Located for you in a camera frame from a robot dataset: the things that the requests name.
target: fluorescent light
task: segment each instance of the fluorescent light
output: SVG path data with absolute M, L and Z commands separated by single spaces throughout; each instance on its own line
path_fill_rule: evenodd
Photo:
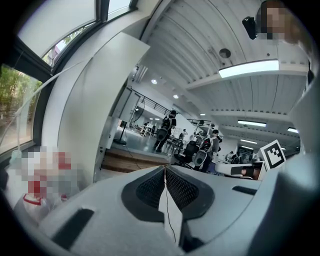
M 245 139 L 240 139 L 240 141 L 242 141 L 242 142 L 247 142 L 247 143 L 252 143 L 252 144 L 257 144 L 257 143 L 254 142 L 254 141 L 245 140 Z
M 291 127 L 288 128 L 288 132 L 292 132 L 292 133 L 296 133 L 296 134 L 299 133 L 298 130 L 296 130 L 295 128 L 291 128 Z
M 219 74 L 222 78 L 227 78 L 247 73 L 277 70 L 279 70 L 279 60 L 263 60 L 226 67 L 220 69 Z
M 247 146 L 241 146 L 241 147 L 243 147 L 243 148 L 245 148 L 245 149 L 248 149 L 248 150 L 254 150 L 253 148 L 247 147 Z
M 238 124 L 249 125 L 249 126 L 261 126 L 261 127 L 267 126 L 267 124 L 264 122 L 251 122 L 251 121 L 243 121 L 243 120 L 238 120 Z

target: window frame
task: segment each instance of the window frame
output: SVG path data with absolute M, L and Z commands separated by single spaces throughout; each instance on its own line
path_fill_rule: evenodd
M 109 16 L 109 3 L 110 0 L 95 0 L 96 19 L 95 21 L 91 21 L 88 24 L 92 22 L 95 23 L 88 27 L 88 29 L 86 29 L 82 33 L 78 34 L 72 41 L 68 43 L 68 45 L 66 45 L 62 49 L 62 51 L 56 57 L 53 67 L 47 64 L 40 56 L 36 55 L 30 48 L 28 48 L 18 36 L 15 36 L 11 51 L 9 55 L 3 60 L 3 64 L 11 68 L 14 68 L 28 76 L 31 76 L 41 81 L 42 83 L 45 83 L 52 76 L 56 75 L 57 73 L 63 70 L 63 67 L 72 57 L 72 55 L 94 33 L 96 33 L 98 30 L 100 30 L 110 22 L 138 9 L 138 0 L 131 0 L 129 7 L 111 13 L 111 15 Z M 42 128 L 46 107 L 51 91 L 55 85 L 55 82 L 56 80 L 52 81 L 43 90 L 41 90 L 34 111 L 34 119 L 32 124 L 32 140 L 22 144 L 21 150 L 25 151 L 27 149 L 30 149 L 31 147 L 41 146 Z M 0 170 L 2 170 L 5 166 L 9 164 L 11 154 L 17 148 L 17 146 L 13 147 L 12 149 L 0 154 Z

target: wooden step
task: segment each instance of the wooden step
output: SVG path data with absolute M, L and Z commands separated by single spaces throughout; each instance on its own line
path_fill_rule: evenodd
M 131 173 L 140 169 L 159 166 L 161 164 L 135 162 L 133 159 L 126 160 L 117 157 L 106 156 L 103 159 L 101 168 L 121 173 Z
M 149 156 L 144 154 L 138 154 L 133 152 L 128 152 L 126 150 L 120 149 L 109 149 L 106 151 L 106 157 L 110 156 L 113 158 L 118 158 L 127 161 L 136 161 L 137 163 L 145 163 L 152 165 L 166 165 L 169 164 L 169 161 L 163 157 Z

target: black chair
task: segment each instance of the black chair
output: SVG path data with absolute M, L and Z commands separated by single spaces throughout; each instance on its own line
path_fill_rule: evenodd
M 177 166 L 193 169 L 189 163 L 192 161 L 192 157 L 199 151 L 199 147 L 195 141 L 190 141 L 183 152 L 183 155 L 174 154 L 174 157 L 179 160 L 179 163 L 175 163 Z

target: staircase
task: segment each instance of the staircase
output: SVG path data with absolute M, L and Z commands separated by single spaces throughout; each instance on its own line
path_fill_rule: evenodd
M 106 151 L 101 168 L 121 173 L 131 173 L 149 167 L 168 164 L 169 162 L 162 157 L 148 156 L 112 148 Z

